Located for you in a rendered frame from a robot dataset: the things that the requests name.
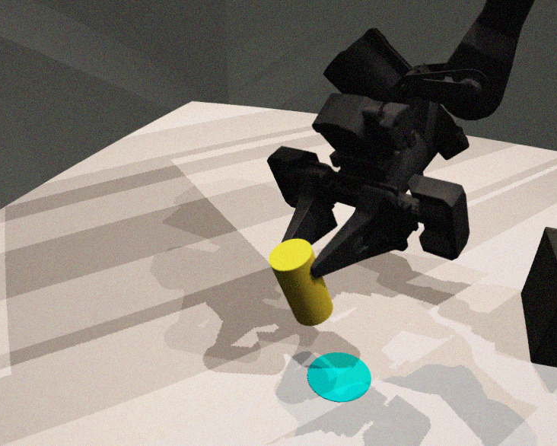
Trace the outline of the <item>cyan circle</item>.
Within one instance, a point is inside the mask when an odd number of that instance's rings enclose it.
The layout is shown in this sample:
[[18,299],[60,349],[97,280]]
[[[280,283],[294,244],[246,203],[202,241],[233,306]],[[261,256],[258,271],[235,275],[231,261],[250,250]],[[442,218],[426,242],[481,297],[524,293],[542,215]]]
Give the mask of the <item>cyan circle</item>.
[[311,363],[307,379],[320,397],[341,403],[356,400],[368,391],[371,372],[356,356],[332,352]]

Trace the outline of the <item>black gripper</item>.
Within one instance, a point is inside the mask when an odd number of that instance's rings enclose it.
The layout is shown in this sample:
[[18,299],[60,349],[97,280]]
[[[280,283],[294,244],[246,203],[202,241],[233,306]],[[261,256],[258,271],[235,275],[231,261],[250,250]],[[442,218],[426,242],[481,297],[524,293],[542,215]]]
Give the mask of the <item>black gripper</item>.
[[389,181],[374,169],[379,161],[339,158],[338,172],[316,153],[295,148],[281,146],[267,159],[284,200],[295,208],[282,242],[302,239],[312,246],[337,228],[334,204],[355,207],[312,263],[314,278],[404,251],[419,222],[424,252],[451,261],[459,257],[470,234],[466,193],[460,184],[424,176],[430,151],[418,131],[412,127],[403,161]]

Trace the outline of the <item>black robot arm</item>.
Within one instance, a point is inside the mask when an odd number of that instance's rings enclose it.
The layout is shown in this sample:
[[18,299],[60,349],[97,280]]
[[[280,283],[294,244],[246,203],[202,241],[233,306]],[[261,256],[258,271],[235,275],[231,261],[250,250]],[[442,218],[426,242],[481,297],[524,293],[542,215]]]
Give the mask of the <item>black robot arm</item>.
[[412,67],[377,28],[341,51],[323,75],[342,94],[331,93],[312,123],[335,150],[332,165],[339,167],[340,155],[379,161],[374,169],[389,181],[412,127],[428,145],[429,163],[438,153],[449,160],[469,148],[447,111],[467,121],[497,110],[534,1],[487,0],[444,63]]

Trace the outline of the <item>yellow tall cylinder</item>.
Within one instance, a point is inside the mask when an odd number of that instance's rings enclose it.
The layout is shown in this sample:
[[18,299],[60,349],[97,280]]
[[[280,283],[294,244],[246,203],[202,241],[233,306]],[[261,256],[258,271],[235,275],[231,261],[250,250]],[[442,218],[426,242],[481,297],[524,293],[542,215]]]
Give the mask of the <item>yellow tall cylinder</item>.
[[315,259],[312,246],[302,239],[282,242],[269,255],[269,264],[296,321],[305,326],[321,324],[333,311],[323,277],[314,278],[310,271]]

